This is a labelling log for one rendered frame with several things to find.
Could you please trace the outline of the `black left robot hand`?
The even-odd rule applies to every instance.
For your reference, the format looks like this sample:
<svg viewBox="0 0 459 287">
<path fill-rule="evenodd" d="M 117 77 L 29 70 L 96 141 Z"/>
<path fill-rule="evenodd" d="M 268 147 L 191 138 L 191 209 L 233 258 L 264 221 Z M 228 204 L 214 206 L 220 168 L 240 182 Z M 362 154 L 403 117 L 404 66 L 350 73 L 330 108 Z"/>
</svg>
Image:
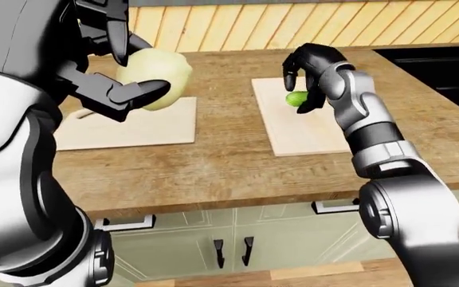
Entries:
<svg viewBox="0 0 459 287">
<path fill-rule="evenodd" d="M 123 85 L 101 73 L 85 73 L 90 54 L 111 54 L 125 67 L 132 54 L 151 48 L 130 32 L 128 7 L 128 0 L 73 0 L 80 35 L 74 52 L 80 59 L 65 61 L 57 71 L 58 78 L 69 85 L 71 95 L 83 107 L 118 122 L 125 121 L 131 110 L 156 102 L 171 88 L 171 83 L 163 80 Z"/>
</svg>

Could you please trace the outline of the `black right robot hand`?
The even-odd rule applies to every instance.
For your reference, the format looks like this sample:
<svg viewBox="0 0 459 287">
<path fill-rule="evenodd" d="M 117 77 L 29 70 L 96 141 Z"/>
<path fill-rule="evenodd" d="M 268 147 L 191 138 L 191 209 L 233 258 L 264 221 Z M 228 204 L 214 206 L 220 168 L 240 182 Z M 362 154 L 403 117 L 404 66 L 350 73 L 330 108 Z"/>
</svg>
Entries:
<svg viewBox="0 0 459 287">
<path fill-rule="evenodd" d="M 341 61 L 347 59 L 338 49 L 312 43 L 298 47 L 283 61 L 284 87 L 289 92 L 296 87 L 298 71 L 305 71 L 308 97 L 296 110 L 297 114 L 306 114 L 324 106 L 327 95 L 320 88 L 320 78 L 326 69 Z"/>
</svg>

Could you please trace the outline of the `small green pickle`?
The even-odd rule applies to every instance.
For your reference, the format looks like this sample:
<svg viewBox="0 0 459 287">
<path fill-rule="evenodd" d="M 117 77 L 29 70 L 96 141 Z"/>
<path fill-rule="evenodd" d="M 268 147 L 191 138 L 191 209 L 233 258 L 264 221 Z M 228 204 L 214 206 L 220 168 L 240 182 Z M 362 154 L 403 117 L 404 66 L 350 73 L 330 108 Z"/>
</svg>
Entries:
<svg viewBox="0 0 459 287">
<path fill-rule="evenodd" d="M 285 101 L 292 107 L 300 107 L 308 99 L 308 92 L 306 91 L 294 91 L 290 92 L 285 97 Z"/>
</svg>

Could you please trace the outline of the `pale yellow pear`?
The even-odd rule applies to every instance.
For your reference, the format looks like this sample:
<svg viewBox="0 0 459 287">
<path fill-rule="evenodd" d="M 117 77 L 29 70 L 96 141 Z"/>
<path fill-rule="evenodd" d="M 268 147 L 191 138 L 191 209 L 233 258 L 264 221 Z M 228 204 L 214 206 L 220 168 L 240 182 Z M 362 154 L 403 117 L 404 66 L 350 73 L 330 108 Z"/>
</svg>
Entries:
<svg viewBox="0 0 459 287">
<path fill-rule="evenodd" d="M 116 80 L 122 84 L 163 80 L 171 84 L 169 92 L 143 109 L 157 111 L 170 107 L 182 96 L 192 73 L 192 67 L 179 53 L 162 49 L 141 49 L 128 58 L 126 67 L 119 67 Z"/>
</svg>

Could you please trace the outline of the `black sink basin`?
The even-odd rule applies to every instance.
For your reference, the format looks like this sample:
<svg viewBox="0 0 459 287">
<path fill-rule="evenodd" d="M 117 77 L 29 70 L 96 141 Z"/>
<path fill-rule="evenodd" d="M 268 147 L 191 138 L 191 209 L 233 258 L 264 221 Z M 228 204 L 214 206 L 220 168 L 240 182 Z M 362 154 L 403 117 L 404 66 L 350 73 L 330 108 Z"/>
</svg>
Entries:
<svg viewBox="0 0 459 287">
<path fill-rule="evenodd" d="M 375 52 L 459 107 L 459 46 L 376 49 Z"/>
</svg>

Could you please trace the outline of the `pale green cabinet door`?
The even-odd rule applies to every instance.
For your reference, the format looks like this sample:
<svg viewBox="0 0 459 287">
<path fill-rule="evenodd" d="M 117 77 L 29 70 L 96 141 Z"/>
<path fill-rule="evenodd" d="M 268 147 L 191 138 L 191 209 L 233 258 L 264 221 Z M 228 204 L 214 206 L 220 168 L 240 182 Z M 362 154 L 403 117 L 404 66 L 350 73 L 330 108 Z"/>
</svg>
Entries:
<svg viewBox="0 0 459 287">
<path fill-rule="evenodd" d="M 233 272 L 234 210 L 196 210 L 158 214 L 153 229 L 112 234 L 116 274 L 137 283 Z M 218 268 L 214 239 L 224 241 Z"/>
<path fill-rule="evenodd" d="M 244 238 L 250 236 L 253 250 L 244 266 Z M 235 272 L 394 257 L 385 241 L 367 233 L 358 212 L 315 214 L 309 202 L 238 207 L 234 239 Z"/>
</svg>

